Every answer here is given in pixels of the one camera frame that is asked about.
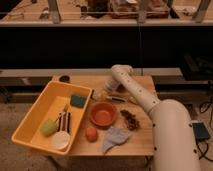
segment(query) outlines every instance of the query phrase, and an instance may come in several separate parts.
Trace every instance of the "bowl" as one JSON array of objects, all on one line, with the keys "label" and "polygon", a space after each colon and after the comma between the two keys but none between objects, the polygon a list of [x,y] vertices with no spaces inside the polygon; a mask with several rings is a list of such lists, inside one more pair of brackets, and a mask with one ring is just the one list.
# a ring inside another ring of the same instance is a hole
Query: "bowl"
[{"label": "bowl", "polygon": [[109,102],[95,102],[90,107],[90,121],[103,128],[112,125],[117,118],[117,108]]}]

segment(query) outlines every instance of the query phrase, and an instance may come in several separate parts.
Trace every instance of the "green sponge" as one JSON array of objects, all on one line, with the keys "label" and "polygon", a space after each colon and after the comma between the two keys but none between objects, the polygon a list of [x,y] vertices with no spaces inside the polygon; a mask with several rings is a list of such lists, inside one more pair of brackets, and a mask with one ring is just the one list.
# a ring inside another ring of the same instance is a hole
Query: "green sponge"
[{"label": "green sponge", "polygon": [[70,104],[75,107],[83,108],[87,98],[84,96],[72,95]]}]

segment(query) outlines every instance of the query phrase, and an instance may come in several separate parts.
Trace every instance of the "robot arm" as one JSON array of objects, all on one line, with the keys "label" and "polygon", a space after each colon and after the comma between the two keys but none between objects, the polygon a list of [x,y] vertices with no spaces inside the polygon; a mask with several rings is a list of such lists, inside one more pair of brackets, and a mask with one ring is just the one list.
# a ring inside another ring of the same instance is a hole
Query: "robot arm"
[{"label": "robot arm", "polygon": [[114,65],[105,89],[122,84],[153,122],[154,169],[156,171],[200,171],[195,137],[188,111],[175,100],[159,100],[132,79],[132,68]]}]

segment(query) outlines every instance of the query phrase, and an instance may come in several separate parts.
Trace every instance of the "yellow plastic bin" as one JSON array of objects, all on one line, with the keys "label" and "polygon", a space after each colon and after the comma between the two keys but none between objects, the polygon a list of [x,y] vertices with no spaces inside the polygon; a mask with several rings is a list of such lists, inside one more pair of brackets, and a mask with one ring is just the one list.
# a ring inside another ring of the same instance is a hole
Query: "yellow plastic bin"
[{"label": "yellow plastic bin", "polygon": [[[12,141],[45,152],[67,155],[77,135],[91,94],[92,89],[88,87],[57,81],[49,82],[12,135]],[[56,150],[51,146],[52,135],[45,137],[40,132],[40,128],[47,119],[58,118],[72,95],[84,96],[86,102],[83,108],[69,106],[68,111],[71,113],[70,142],[63,151]]]}]

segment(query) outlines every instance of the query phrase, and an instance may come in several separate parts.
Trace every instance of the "cloth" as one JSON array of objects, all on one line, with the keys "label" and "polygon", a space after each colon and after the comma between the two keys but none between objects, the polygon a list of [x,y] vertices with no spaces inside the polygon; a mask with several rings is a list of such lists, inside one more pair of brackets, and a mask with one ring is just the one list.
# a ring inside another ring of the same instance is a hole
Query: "cloth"
[{"label": "cloth", "polygon": [[125,143],[129,137],[130,134],[124,130],[111,126],[105,134],[102,152],[105,154],[112,147]]}]

